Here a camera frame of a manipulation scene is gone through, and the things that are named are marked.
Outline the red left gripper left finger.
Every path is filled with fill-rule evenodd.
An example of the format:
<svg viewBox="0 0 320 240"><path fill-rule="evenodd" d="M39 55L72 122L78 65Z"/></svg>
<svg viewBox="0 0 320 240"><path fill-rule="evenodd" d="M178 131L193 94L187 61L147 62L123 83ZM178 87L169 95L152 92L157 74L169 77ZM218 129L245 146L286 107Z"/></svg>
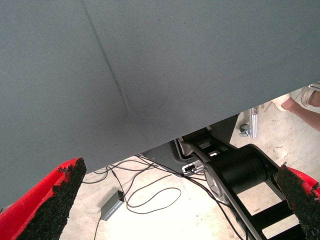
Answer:
<svg viewBox="0 0 320 240"><path fill-rule="evenodd" d="M0 214L2 240L58 240L86 174L81 157L68 160Z"/></svg>

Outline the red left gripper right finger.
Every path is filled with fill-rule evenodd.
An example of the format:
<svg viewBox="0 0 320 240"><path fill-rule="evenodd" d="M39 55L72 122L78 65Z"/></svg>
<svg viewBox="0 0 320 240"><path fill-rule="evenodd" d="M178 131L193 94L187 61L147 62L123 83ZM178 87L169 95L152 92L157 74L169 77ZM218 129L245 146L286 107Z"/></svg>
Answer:
<svg viewBox="0 0 320 240"><path fill-rule="evenodd" d="M283 164L276 183L289 208L299 220L307 240L320 238L320 182L306 173Z"/></svg>

